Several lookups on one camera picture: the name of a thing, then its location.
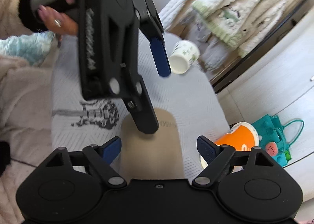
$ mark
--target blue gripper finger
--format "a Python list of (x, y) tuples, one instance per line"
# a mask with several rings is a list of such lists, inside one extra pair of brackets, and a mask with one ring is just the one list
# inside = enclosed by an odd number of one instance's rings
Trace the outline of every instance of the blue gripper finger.
[(105, 144), (105, 148), (102, 154), (102, 159), (107, 163), (111, 164), (115, 158), (120, 154), (121, 151), (121, 139), (120, 137), (114, 137), (111, 140), (109, 140)]
[(164, 43), (157, 37), (150, 41), (150, 50), (152, 51), (157, 72), (161, 77), (168, 77), (171, 74), (170, 64), (168, 61)]
[(215, 149), (208, 143), (207, 138), (199, 136), (197, 138), (197, 151), (203, 157), (207, 164), (210, 164), (216, 157)]

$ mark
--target black fuzzy sleeve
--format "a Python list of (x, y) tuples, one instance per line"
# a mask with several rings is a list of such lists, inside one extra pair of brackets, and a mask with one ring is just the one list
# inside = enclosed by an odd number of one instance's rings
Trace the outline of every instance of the black fuzzy sleeve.
[(30, 0), (20, 0), (18, 6), (18, 16), (23, 25), (35, 33), (48, 30), (42, 22), (39, 22), (35, 18), (30, 7)]
[(0, 176), (7, 165), (11, 163), (10, 146), (7, 142), (0, 141)]

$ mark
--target paper cup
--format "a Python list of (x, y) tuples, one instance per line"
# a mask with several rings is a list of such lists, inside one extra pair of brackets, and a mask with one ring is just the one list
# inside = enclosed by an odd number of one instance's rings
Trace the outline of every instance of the paper cup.
[(169, 57), (171, 71), (176, 74), (183, 74), (198, 58), (198, 47), (191, 41), (181, 40), (175, 45)]
[[(229, 133), (215, 141), (216, 145), (227, 144), (240, 151), (251, 151), (251, 148), (259, 145), (259, 138), (256, 129), (249, 123), (240, 122), (235, 124)], [(200, 156), (201, 165), (205, 169), (208, 164)]]

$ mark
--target teal gift bag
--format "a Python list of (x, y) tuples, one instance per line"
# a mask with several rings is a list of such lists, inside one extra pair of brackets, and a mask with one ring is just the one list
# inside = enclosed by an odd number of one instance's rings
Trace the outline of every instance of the teal gift bag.
[[(301, 122), (302, 126), (297, 136), (288, 143), (284, 135), (284, 129), (294, 122)], [(287, 165), (288, 161), (291, 160), (289, 147), (299, 138), (304, 128), (304, 121), (295, 119), (283, 126), (278, 115), (273, 117), (265, 115), (252, 125), (258, 132), (259, 146), (271, 155), (278, 164), (281, 166)]]

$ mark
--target bag handle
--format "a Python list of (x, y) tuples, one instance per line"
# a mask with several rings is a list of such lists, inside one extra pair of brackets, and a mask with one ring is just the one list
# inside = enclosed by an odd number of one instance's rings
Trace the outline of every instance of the bag handle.
[(288, 147), (293, 145), (296, 142), (296, 140), (299, 138), (299, 136), (301, 135), (302, 130), (304, 128), (304, 121), (302, 119), (295, 119), (295, 120), (290, 121), (288, 124), (283, 126), (283, 129), (285, 129), (287, 126), (289, 126), (289, 125), (291, 125), (292, 123), (295, 123), (295, 122), (301, 122), (302, 123), (302, 127), (301, 127), (299, 133), (296, 135), (296, 137), (290, 143), (287, 142), (288, 143)]
[(274, 129), (275, 129), (275, 131), (277, 132), (277, 135), (278, 135), (278, 137), (279, 137), (279, 140), (280, 140), (280, 141), (284, 141), (284, 140), (285, 140), (285, 135), (284, 135), (284, 133), (283, 133), (279, 128), (277, 128), (277, 127), (275, 127)]

